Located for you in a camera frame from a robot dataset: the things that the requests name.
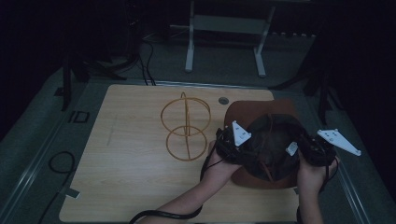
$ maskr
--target white plastic bracket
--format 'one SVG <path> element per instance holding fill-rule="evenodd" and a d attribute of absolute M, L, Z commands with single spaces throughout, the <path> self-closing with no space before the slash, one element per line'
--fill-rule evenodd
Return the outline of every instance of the white plastic bracket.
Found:
<path fill-rule="evenodd" d="M 330 144 L 340 147 L 341 149 L 348 151 L 354 155 L 360 156 L 361 151 L 357 150 L 347 139 L 341 135 L 337 129 L 334 130 L 319 130 L 318 135 L 328 141 Z"/>
<path fill-rule="evenodd" d="M 248 133 L 236 123 L 236 120 L 233 121 L 233 140 L 235 142 L 235 146 L 239 147 L 244 142 L 246 142 L 251 137 L 251 133 Z"/>

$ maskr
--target wooden tabletop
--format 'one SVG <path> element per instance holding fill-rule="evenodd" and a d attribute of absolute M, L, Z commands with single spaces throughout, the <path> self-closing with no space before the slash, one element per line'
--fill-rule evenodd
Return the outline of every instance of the wooden tabletop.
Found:
<path fill-rule="evenodd" d="M 60 213 L 62 221 L 127 222 L 137 213 L 156 209 L 199 182 L 206 152 L 194 161 L 181 161 L 166 148 L 168 142 L 174 155 L 188 158 L 186 137 L 177 135 L 182 135 L 184 129 L 169 134 L 163 125 L 170 130 L 186 125 L 186 100 L 180 99 L 182 92 L 189 98 L 193 135 L 187 140 L 191 157 L 205 149 L 205 139 L 207 142 L 215 139 L 230 103 L 274 99 L 266 90 L 110 86 L 71 184 L 71 189 L 79 191 L 80 196 L 66 197 Z M 229 103 L 220 104 L 219 98 L 223 101 L 226 98 Z M 210 109 L 196 99 L 207 103 Z M 294 221 L 297 206 L 294 189 L 249 189 L 230 181 L 191 222 Z"/>

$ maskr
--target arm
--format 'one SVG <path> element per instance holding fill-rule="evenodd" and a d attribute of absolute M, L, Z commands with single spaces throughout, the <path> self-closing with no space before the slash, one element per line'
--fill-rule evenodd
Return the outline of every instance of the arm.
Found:
<path fill-rule="evenodd" d="M 212 149 L 213 145 L 214 142 L 209 144 L 209 150 Z M 217 161 L 221 161 L 221 157 L 216 153 L 215 150 L 209 160 L 208 166 L 214 164 Z M 215 195 L 228 182 L 233 172 L 239 167 L 240 165 L 233 165 L 222 161 L 208 168 L 200 183 L 176 197 L 171 202 L 162 205 L 157 210 L 180 215 L 187 215 L 196 211 L 199 207 L 201 207 L 202 204 L 204 204 L 204 202 Z M 187 220 L 177 220 L 164 217 L 144 217 L 138 223 L 176 224 L 185 223 L 186 221 Z"/>
<path fill-rule="evenodd" d="M 326 178 L 325 167 L 310 165 L 299 151 L 300 169 L 297 176 L 299 189 L 300 213 L 304 224 L 322 224 L 323 218 L 319 208 L 318 195 L 323 181 Z M 334 160 L 329 167 L 333 171 L 337 165 Z"/>

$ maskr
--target white metal frame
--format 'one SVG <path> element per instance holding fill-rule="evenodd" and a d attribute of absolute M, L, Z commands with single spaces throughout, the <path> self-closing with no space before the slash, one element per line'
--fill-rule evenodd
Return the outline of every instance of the white metal frame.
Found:
<path fill-rule="evenodd" d="M 276 7 L 271 7 L 267 20 L 217 17 L 194 14 L 194 0 L 191 0 L 190 7 L 190 33 L 189 46 L 187 49 L 186 72 L 192 71 L 194 58 L 194 30 L 207 30 L 218 32 L 232 32 L 243 34 L 261 35 L 260 43 L 253 49 L 259 77 L 265 77 L 264 63 L 262 61 L 262 48 Z"/>

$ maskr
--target wooden table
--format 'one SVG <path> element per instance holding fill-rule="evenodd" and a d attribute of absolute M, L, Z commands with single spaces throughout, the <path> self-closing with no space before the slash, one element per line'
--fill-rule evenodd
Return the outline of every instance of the wooden table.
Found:
<path fill-rule="evenodd" d="M 161 113 L 182 92 L 210 106 L 211 120 L 204 131 L 208 142 L 215 139 L 217 128 L 223 127 L 231 102 L 273 100 L 272 93 L 265 90 L 110 86 L 71 184 L 80 196 L 66 197 L 62 221 L 127 222 L 138 212 L 155 209 L 199 182 L 205 155 L 180 161 L 166 149 L 169 132 L 161 122 Z M 220 97 L 230 103 L 220 104 Z M 190 126 L 203 129 L 208 111 L 194 101 L 188 104 Z M 168 127 L 185 125 L 184 101 L 166 107 L 163 121 Z M 186 157 L 184 137 L 171 134 L 168 142 L 173 153 Z M 205 138 L 200 133 L 191 136 L 189 145 L 191 155 L 197 155 L 205 147 Z M 294 221 L 297 206 L 294 189 L 249 189 L 230 181 L 191 222 Z"/>

